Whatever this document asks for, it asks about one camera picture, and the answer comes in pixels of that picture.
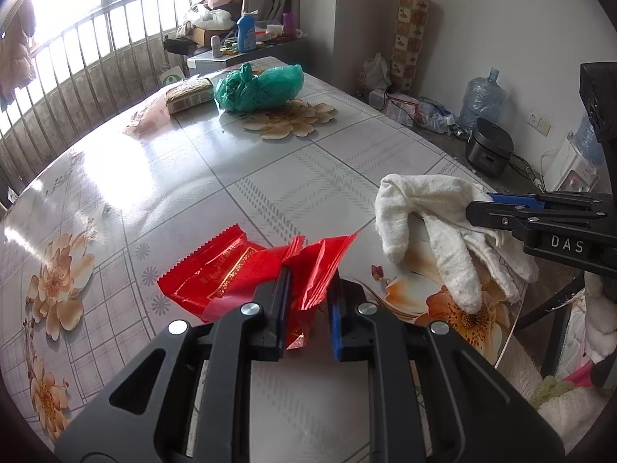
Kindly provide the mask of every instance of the blue gripper pad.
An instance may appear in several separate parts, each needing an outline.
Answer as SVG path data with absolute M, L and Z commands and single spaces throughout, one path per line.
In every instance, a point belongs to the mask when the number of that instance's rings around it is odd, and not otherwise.
M 339 308 L 339 304 L 344 304 L 344 300 L 337 298 L 331 291 L 328 291 L 330 344 L 332 345 L 332 353 L 336 360 L 341 360 L 342 356 L 341 309 Z
M 544 202 L 538 202 L 535 198 L 526 195 L 502 195 L 500 193 L 487 193 L 496 204 L 524 205 L 528 208 L 544 208 Z

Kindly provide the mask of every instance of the red snack wrapper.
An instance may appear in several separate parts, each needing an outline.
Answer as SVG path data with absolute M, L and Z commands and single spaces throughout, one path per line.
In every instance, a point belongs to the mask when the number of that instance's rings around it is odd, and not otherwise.
M 252 299 L 255 287 L 274 280 L 281 265 L 293 278 L 288 349 L 303 346 L 315 309 L 325 299 L 341 258 L 356 238 L 326 238 L 302 248 L 304 237 L 291 244 L 264 248 L 249 242 L 234 225 L 184 258 L 158 279 L 163 294 L 204 322 Z
M 233 225 L 161 276 L 158 287 L 200 317 L 213 299 L 224 295 L 250 256 L 261 250 L 261 245 L 247 240 L 239 225 Z

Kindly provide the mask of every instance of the hanging clothes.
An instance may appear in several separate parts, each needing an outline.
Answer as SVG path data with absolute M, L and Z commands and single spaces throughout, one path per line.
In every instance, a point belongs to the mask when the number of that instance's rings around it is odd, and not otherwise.
M 15 99 L 15 89 L 24 88 L 36 78 L 28 38 L 35 33 L 32 0 L 24 0 L 0 39 L 0 105 Z

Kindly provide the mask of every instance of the paper box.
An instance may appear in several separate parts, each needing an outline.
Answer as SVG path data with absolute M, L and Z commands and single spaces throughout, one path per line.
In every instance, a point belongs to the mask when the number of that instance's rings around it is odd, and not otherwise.
M 431 0 L 399 0 L 390 79 L 397 91 L 409 94 L 422 49 Z
M 200 27 L 194 27 L 187 33 L 186 37 L 193 40 L 200 47 L 210 47 L 210 40 L 215 35 L 227 34 L 230 29 L 201 29 Z

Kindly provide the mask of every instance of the green plastic bag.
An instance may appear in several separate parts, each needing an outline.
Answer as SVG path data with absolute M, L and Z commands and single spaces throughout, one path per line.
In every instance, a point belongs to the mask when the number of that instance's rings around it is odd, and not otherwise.
M 227 111 L 251 112 L 282 106 L 298 95 L 303 85 L 301 66 L 266 69 L 257 76 L 251 64 L 245 63 L 218 83 L 214 97 Z

